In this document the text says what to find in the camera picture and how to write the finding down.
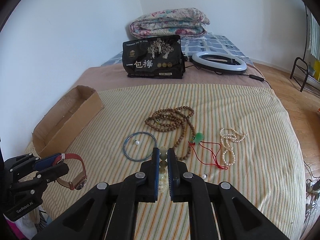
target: metal rack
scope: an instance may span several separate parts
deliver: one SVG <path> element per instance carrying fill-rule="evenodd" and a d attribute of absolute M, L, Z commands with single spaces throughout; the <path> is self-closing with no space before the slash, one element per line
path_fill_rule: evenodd
<path fill-rule="evenodd" d="M 320 96 L 320 89 L 316 88 L 315 86 L 308 84 L 308 77 L 310 77 L 311 79 L 313 79 L 314 81 L 316 81 L 317 83 L 320 84 L 320 82 L 318 80 L 316 80 L 313 76 L 311 76 L 309 74 L 309 68 L 308 68 L 308 63 L 305 62 L 305 57 L 306 57 L 306 52 L 307 52 L 307 45 L 308 45 L 308 11 L 307 11 L 307 6 L 305 5 L 306 8 L 306 18 L 307 18 L 307 35 L 306 35 L 306 45 L 304 48 L 304 54 L 303 54 L 303 58 L 297 57 L 294 61 L 293 67 L 292 67 L 292 71 L 291 71 L 291 75 L 290 75 L 290 79 L 294 79 L 297 84 L 301 87 L 300 92 L 302 92 L 304 89 L 316 94 L 317 96 Z M 304 65 L 306 65 L 306 68 L 303 68 L 301 66 L 299 66 L 297 64 L 298 61 L 301 61 Z M 305 75 L 304 80 L 298 78 L 298 77 L 294 77 L 294 70 L 295 68 L 298 68 L 299 70 L 301 70 L 303 72 L 303 74 Z"/>

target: floral quilt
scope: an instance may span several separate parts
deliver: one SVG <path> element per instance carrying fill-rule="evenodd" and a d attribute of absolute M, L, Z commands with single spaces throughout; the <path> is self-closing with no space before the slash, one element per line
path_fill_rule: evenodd
<path fill-rule="evenodd" d="M 185 38 L 199 38 L 207 33 L 205 25 L 210 21 L 196 8 L 164 10 L 145 14 L 130 25 L 130 32 L 136 38 L 178 34 Z"/>

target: white wall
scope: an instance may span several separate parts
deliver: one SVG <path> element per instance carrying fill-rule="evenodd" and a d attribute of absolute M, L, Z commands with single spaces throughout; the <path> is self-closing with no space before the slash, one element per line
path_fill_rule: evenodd
<path fill-rule="evenodd" d="M 0 33 L 0 136 L 4 159 L 82 72 L 122 50 L 139 0 L 22 0 Z"/>
<path fill-rule="evenodd" d="M 301 0 L 140 0 L 143 13 L 196 7 L 210 19 L 208 31 L 227 36 L 244 54 L 291 70 L 302 57 L 306 16 Z"/>

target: striped curtain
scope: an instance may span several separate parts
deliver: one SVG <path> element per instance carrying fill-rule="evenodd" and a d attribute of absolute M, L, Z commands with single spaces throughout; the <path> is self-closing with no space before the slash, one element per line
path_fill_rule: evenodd
<path fill-rule="evenodd" d="M 309 48 L 311 55 L 320 60 L 320 26 L 312 13 L 308 10 L 309 17 Z"/>

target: blue bracelet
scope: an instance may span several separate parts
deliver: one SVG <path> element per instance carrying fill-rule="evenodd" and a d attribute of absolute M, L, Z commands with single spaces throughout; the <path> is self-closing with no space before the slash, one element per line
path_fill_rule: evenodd
<path fill-rule="evenodd" d="M 127 139 L 124 141 L 122 150 L 123 150 L 124 155 L 125 155 L 130 161 L 133 161 L 133 162 L 144 162 L 144 161 L 146 161 L 147 159 L 149 159 L 149 158 L 152 156 L 152 152 L 151 152 L 151 154 L 150 154 L 148 157 L 145 157 L 144 159 L 136 160 L 136 159 L 133 159 L 133 158 L 129 157 L 128 154 L 127 154 L 127 151 L 125 150 L 125 146 L 127 145 L 128 141 L 129 141 L 133 136 L 136 136 L 136 135 L 138 135 L 138 134 L 147 134 L 147 135 L 150 135 L 150 136 L 153 138 L 153 140 L 155 141 L 155 148 L 157 147 L 157 141 L 156 141 L 156 138 L 153 136 L 153 134 L 151 134 L 151 133 L 149 133 L 149 132 L 135 132 L 135 133 L 133 133 L 132 135 L 129 135 L 129 136 L 127 137 Z"/>

